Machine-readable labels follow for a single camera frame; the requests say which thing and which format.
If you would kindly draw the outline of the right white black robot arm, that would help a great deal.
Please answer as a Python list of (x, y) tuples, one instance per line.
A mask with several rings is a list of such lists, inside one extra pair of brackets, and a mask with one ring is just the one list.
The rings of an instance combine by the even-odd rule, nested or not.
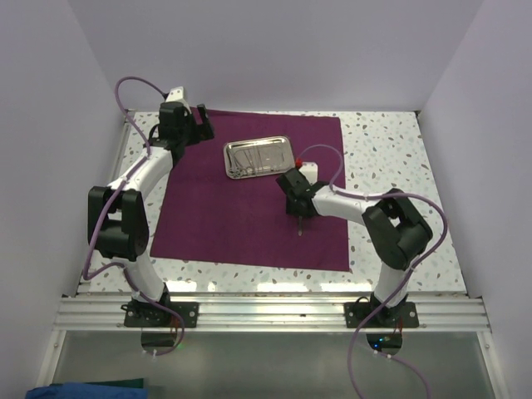
[(377, 285), (369, 299), (374, 323), (389, 326), (406, 303), (412, 266), (425, 252), (433, 232), (401, 190), (375, 199), (343, 190), (326, 182), (309, 182), (292, 168), (276, 182), (286, 197), (286, 213), (299, 219), (332, 217), (364, 227), (382, 261)]

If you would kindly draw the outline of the purple surgical cloth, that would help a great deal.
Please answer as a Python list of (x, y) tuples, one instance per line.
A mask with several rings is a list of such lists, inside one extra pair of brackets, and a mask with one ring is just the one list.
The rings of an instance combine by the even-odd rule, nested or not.
[(150, 254), (154, 258), (273, 268), (349, 269), (347, 221), (315, 217), (297, 231), (274, 176), (232, 180), (224, 145), (283, 135), (293, 152), (330, 179), (342, 149), (337, 117), (208, 112), (215, 137), (186, 148), (171, 171)]

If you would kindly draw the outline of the steel instrument tray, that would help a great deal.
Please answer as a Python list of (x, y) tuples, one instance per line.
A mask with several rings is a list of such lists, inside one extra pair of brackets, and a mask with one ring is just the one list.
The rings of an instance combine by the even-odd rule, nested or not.
[[(240, 178), (229, 176), (227, 153), (241, 150), (249, 160), (248, 174)], [(226, 143), (223, 148), (224, 168), (232, 180), (242, 180), (282, 174), (295, 166), (290, 139), (283, 135)]]

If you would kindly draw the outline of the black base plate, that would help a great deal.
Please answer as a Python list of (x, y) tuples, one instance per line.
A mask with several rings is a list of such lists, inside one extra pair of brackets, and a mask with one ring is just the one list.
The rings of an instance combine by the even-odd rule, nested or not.
[[(200, 314), (197, 302), (171, 302), (167, 308), (181, 316), (179, 327), (196, 327)], [(124, 326), (127, 328), (167, 328), (175, 325), (173, 315), (148, 303), (130, 301), (122, 304), (121, 310), (125, 312)]]
[[(343, 304), (343, 315), (347, 328), (358, 328), (362, 321), (377, 306), (362, 300), (356, 302), (346, 302)], [(406, 301), (394, 308), (384, 307), (369, 321), (362, 325), (363, 328), (418, 328), (420, 321), (418, 318), (416, 305)]]

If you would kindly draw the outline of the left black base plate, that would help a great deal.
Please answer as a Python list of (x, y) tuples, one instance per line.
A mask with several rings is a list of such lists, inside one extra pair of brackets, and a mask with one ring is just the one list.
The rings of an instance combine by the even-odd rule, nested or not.
[[(171, 302), (167, 308), (181, 316), (179, 327), (196, 327), (200, 314), (197, 302)], [(121, 310), (125, 312), (124, 326), (127, 328), (167, 328), (175, 325), (173, 315), (148, 303), (130, 301), (122, 304)]]

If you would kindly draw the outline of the blue cloth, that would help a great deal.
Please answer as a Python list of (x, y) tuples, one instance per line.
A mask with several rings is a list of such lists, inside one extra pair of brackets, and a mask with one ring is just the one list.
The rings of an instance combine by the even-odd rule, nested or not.
[(26, 398), (31, 399), (146, 399), (148, 396), (148, 391), (143, 388), (109, 387), (81, 383), (34, 388), (25, 395)]

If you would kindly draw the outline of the aluminium front rail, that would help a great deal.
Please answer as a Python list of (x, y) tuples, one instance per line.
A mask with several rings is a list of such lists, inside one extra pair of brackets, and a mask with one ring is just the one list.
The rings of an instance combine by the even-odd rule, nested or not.
[[(61, 300), (53, 322), (57, 331), (125, 330), (121, 305), (126, 295), (82, 294)], [(344, 304), (357, 295), (340, 293), (241, 293), (175, 295), (175, 302), (196, 302), (198, 333), (344, 333)], [(419, 333), (486, 333), (491, 330), (485, 305), (464, 295), (413, 293)]]

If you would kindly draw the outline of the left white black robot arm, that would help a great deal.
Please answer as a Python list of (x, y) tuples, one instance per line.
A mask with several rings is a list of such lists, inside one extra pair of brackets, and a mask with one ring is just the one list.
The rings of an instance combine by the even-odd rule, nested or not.
[(191, 110), (183, 100), (166, 101), (160, 104), (159, 122), (140, 137), (145, 146), (138, 160), (110, 184), (89, 191), (89, 250), (82, 277), (91, 280), (108, 268), (121, 268), (133, 299), (146, 303), (145, 319), (160, 327), (172, 319), (173, 307), (163, 299), (167, 288), (147, 251), (150, 227), (144, 199), (177, 166), (188, 146), (214, 139), (214, 128), (205, 105)]

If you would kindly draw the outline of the aluminium rail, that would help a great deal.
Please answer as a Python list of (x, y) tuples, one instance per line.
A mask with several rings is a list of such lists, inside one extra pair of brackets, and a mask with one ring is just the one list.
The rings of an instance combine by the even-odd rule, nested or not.
[[(121, 305), (126, 295), (82, 294), (61, 300), (53, 322), (57, 331), (125, 330)], [(340, 293), (241, 293), (175, 295), (175, 302), (196, 302), (198, 333), (344, 333), (344, 304), (357, 295)], [(464, 295), (413, 293), (419, 333), (486, 333), (491, 330), (485, 305)]]
[[(131, 120), (135, 118), (136, 110), (132, 109), (126, 109), (126, 114), (124, 116), (124, 122), (122, 126), (121, 131), (121, 141), (117, 150), (116, 159), (114, 161), (114, 164), (112, 166), (112, 172), (111, 172), (111, 178), (121, 180), (119, 177), (121, 165), (123, 162), (124, 157), (124, 151), (126, 147), (126, 142), (128, 140), (129, 135), (131, 134), (131, 130), (133, 130), (133, 127), (131, 125)], [(81, 279), (80, 282), (89, 282), (99, 274), (105, 272), (109, 268), (117, 267), (117, 268), (124, 268), (124, 264), (122, 262), (116, 262), (116, 261), (109, 261), (109, 262), (103, 262), (101, 264), (100, 268), (92, 268), (91, 267), (91, 261), (94, 254), (94, 251), (96, 250), (96, 239), (97, 235), (101, 232), (101, 228), (104, 223), (104, 218), (107, 216), (107, 212), (111, 208), (110, 206), (107, 206), (106, 203), (108, 200), (105, 200), (104, 203), (101, 206), (100, 210), (97, 210), (95, 213), (94, 218), (90, 219), (90, 221), (94, 221), (94, 226), (89, 234), (89, 251), (86, 258), (86, 262), (82, 268), (81, 271)]]

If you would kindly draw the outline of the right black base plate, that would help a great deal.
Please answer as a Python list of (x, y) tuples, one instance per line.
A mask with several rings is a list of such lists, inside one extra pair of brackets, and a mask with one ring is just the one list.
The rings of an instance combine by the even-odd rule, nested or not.
[[(347, 328), (358, 328), (362, 321), (377, 306), (362, 300), (356, 302), (346, 302), (343, 304), (343, 315)], [(363, 328), (418, 328), (420, 321), (418, 318), (416, 305), (406, 301), (394, 308), (384, 307), (369, 321), (362, 325)]]

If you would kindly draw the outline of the aluminium left side rail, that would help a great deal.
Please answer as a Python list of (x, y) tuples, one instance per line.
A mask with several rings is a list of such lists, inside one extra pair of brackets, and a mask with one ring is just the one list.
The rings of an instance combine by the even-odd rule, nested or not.
[[(129, 135), (131, 134), (131, 130), (133, 130), (133, 127), (131, 125), (131, 120), (135, 118), (136, 110), (132, 109), (126, 109), (126, 114), (124, 116), (124, 122), (122, 126), (121, 131), (121, 141), (117, 150), (116, 159), (114, 161), (114, 164), (112, 166), (112, 172), (111, 172), (111, 178), (121, 180), (119, 177), (121, 165), (123, 162), (124, 157), (124, 151), (126, 147), (126, 142), (128, 140)], [(101, 206), (100, 210), (97, 210), (95, 213), (94, 218), (90, 219), (90, 221), (94, 221), (94, 226), (89, 234), (89, 251), (86, 258), (86, 262), (82, 268), (81, 271), (81, 279), (80, 282), (89, 282), (99, 274), (105, 272), (109, 268), (117, 267), (117, 268), (124, 268), (124, 264), (122, 262), (116, 262), (116, 261), (109, 261), (109, 262), (103, 262), (101, 264), (100, 268), (92, 268), (91, 267), (91, 261), (94, 254), (94, 251), (96, 250), (96, 239), (97, 235), (101, 232), (101, 228), (104, 223), (104, 218), (107, 216), (107, 212), (111, 208), (110, 206), (107, 206), (106, 203), (108, 200), (105, 200), (104, 203)]]

